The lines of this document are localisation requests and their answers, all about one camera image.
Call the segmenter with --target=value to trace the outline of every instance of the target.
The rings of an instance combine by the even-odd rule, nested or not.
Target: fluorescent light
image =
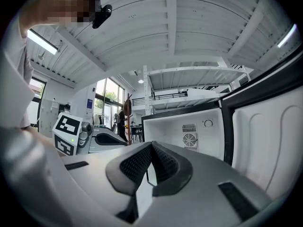
[[[32,41],[36,42],[38,45],[41,47],[45,48],[52,54],[56,54],[58,51],[58,48],[49,43],[47,40],[45,40],[42,36],[37,34],[34,30],[30,29],[27,31],[27,36],[30,38]]]
[[[284,39],[278,44],[278,47],[280,48],[282,45],[285,44],[285,42],[289,39],[290,36],[294,33],[295,29],[297,28],[297,25],[294,24],[292,29],[288,32],[288,34],[284,37]]]

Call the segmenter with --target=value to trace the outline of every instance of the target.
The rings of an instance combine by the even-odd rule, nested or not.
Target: wooden pole
[[[130,146],[132,144],[131,141],[131,126],[129,124],[129,93],[127,94],[127,134],[128,134],[128,145]]]

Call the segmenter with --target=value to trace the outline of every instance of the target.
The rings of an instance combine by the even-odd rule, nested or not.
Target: white ceiling
[[[99,28],[36,26],[34,30],[60,48],[56,55],[28,40],[36,70],[81,89],[120,74],[138,88],[142,74],[129,71],[231,64],[267,70],[300,44],[299,32],[276,45],[293,25],[275,0],[102,0],[112,16]]]

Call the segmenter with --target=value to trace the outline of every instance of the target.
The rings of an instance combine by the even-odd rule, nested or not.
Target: railing
[[[161,99],[168,99],[168,98],[179,98],[179,97],[185,97],[188,96],[187,92],[184,93],[171,93],[171,94],[165,94],[165,95],[158,95],[158,96],[154,96],[153,97],[149,97],[149,100],[161,100]],[[143,105],[145,102],[145,98],[141,97],[141,98],[135,98],[133,99],[133,106],[138,106],[138,105]]]

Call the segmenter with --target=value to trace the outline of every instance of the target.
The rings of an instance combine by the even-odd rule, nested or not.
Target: black slot
[[[218,186],[242,221],[258,213],[251,202],[232,183],[222,183]]]
[[[80,162],[76,162],[76,163],[67,164],[67,165],[65,165],[65,168],[69,171],[69,170],[77,169],[77,168],[87,166],[87,165],[89,165],[89,164],[86,161],[80,161]]]

